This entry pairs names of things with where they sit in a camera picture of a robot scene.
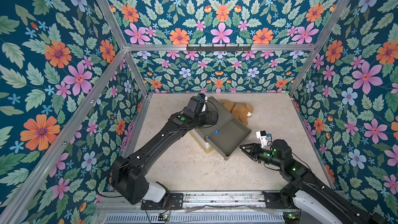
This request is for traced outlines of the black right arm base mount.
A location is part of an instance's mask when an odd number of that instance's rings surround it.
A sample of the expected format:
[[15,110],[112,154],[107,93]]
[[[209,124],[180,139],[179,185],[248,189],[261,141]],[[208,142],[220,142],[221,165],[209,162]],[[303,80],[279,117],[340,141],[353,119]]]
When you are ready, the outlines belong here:
[[263,191],[264,202],[267,208],[273,209],[294,209],[293,198],[298,189],[291,183],[287,184],[280,191]]

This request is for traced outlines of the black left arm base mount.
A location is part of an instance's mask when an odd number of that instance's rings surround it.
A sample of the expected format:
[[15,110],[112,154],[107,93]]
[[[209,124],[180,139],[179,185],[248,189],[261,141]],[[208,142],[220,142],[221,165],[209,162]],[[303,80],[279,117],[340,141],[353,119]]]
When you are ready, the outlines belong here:
[[180,210],[183,207],[183,193],[173,193],[163,184],[149,183],[148,192],[142,199],[141,210]]

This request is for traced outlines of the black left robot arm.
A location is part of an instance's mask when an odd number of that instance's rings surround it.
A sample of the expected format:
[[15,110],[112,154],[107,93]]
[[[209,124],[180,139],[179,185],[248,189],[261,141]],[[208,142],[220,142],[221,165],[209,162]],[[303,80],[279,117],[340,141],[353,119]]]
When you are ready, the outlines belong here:
[[170,205],[170,191],[161,183],[150,183],[146,174],[160,156],[193,129],[217,124],[219,111],[205,94],[191,97],[183,110],[172,114],[162,129],[143,147],[126,158],[119,156],[112,164],[111,186],[134,205],[152,202],[159,208]]

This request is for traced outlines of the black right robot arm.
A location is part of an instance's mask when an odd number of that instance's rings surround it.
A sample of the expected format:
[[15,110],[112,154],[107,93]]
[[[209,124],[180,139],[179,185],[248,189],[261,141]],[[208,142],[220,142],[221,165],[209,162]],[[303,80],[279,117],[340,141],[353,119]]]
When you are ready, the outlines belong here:
[[323,224],[385,224],[378,213],[369,213],[323,183],[311,169],[294,159],[291,147],[284,140],[275,140],[269,150],[261,144],[240,145],[252,161],[279,168],[288,184],[280,190],[283,206],[294,206]]

